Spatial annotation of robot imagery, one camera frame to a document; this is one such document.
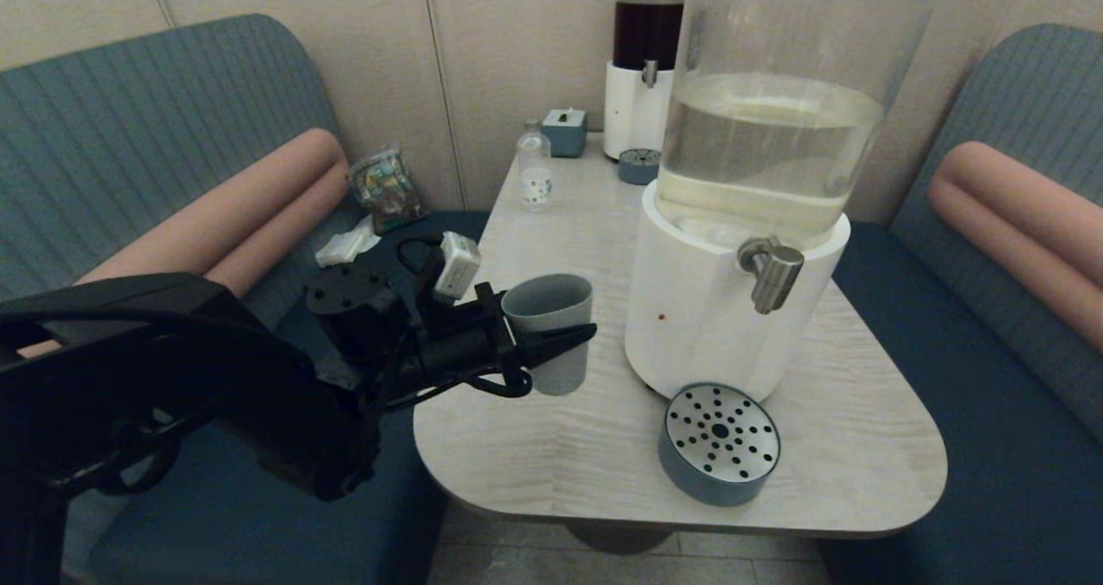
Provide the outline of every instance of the blue tissue box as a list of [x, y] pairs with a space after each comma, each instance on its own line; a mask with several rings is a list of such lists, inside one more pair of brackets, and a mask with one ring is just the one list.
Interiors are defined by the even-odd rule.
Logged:
[[552, 109], [540, 125], [540, 132], [552, 141], [553, 157], [582, 157], [582, 149], [586, 148], [586, 111]]

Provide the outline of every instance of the dark liquid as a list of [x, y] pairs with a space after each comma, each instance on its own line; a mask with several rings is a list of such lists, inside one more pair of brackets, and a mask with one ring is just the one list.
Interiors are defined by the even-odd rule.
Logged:
[[658, 70], [673, 71], [683, 7], [681, 1], [618, 1], [613, 65], [642, 71], [646, 60], [657, 60]]

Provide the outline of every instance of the white tabletop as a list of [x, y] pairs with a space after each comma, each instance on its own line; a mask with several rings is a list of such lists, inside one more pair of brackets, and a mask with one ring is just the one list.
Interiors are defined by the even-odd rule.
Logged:
[[521, 209], [513, 166], [476, 278], [495, 290], [547, 273], [589, 278], [598, 334], [586, 382], [520, 400], [461, 386], [418, 405], [415, 438], [437, 482], [475, 510], [565, 524], [871, 538], [929, 512], [946, 480], [942, 437], [834, 281], [763, 402], [782, 457], [761, 494], [717, 508], [674, 486], [657, 454], [666, 401], [624, 355], [643, 188], [617, 179], [600, 139], [581, 159], [555, 159], [555, 203], [542, 213]]

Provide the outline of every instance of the wall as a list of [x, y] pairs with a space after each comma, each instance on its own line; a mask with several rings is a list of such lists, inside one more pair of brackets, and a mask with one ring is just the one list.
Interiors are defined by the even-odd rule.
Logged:
[[[600, 127], [613, 0], [0, 0], [0, 68], [245, 12], [287, 24], [326, 83], [351, 158], [403, 145], [429, 205], [491, 208], [526, 117], [572, 105]], [[972, 66], [1009, 33], [1103, 30], [1099, 0], [949, 0], [866, 161], [848, 212], [888, 221]]]

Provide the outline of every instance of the plastic bottle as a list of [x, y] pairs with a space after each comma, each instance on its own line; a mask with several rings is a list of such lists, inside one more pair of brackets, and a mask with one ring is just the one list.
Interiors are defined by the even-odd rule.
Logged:
[[521, 205], [540, 212], [552, 205], [552, 141], [540, 132], [536, 120], [525, 123], [525, 134], [517, 140], [517, 171], [521, 177]]

